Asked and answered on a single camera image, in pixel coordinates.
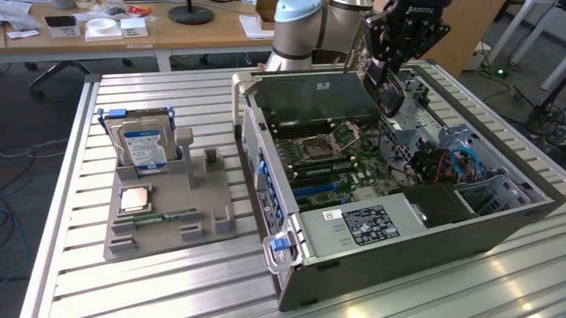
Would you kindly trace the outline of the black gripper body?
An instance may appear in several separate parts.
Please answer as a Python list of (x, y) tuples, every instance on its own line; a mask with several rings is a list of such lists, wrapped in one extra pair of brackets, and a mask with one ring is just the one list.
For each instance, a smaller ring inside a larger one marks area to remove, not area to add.
[(446, 1), (387, 1), (385, 12), (389, 18), (389, 43), (394, 45), (394, 37), (407, 21), (443, 21), (442, 14)]

